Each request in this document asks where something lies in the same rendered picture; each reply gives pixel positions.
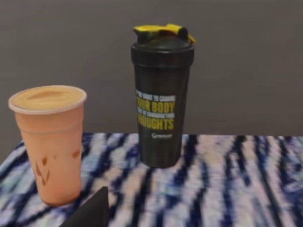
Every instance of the bottle body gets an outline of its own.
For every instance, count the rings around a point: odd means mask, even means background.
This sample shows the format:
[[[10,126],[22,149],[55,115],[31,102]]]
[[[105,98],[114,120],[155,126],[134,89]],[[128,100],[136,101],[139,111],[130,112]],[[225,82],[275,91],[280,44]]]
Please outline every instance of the bottle body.
[[[134,65],[140,160],[174,166],[181,155],[189,67]]]

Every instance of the black object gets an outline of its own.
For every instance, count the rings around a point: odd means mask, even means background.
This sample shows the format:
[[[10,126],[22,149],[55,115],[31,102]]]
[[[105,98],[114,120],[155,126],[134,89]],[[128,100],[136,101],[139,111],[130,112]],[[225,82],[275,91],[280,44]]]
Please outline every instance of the black object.
[[[140,32],[131,47],[135,71],[140,159],[148,166],[175,165],[181,139],[194,47],[186,28]]]
[[[107,227],[108,218],[108,191],[107,187],[103,187],[60,227]]]

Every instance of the bottle lid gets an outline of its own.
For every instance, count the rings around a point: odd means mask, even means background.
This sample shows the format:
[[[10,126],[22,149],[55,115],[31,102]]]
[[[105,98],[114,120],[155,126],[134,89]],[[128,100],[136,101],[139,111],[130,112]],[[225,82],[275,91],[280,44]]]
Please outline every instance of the bottle lid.
[[[153,68],[184,68],[194,60],[195,39],[186,28],[166,26],[137,26],[137,42],[132,45],[132,61]]]

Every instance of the brand logo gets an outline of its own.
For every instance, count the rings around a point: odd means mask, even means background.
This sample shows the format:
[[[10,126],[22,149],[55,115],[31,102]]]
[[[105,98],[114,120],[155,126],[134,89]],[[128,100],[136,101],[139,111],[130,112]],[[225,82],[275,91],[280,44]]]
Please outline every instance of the brand logo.
[[[153,133],[151,135],[151,137],[153,137],[154,139],[162,139],[162,140],[165,140],[165,139],[170,139],[172,138],[172,134],[156,134],[156,133]]]

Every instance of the table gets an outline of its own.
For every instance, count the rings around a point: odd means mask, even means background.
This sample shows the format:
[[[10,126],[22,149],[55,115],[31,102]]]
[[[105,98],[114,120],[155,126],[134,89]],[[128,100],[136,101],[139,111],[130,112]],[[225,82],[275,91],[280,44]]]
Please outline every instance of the table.
[[[0,166],[0,226],[56,227],[102,186],[110,227],[303,226],[302,139],[184,135],[168,169],[138,160],[137,134],[82,138],[82,190],[52,208],[38,195],[23,143]]]

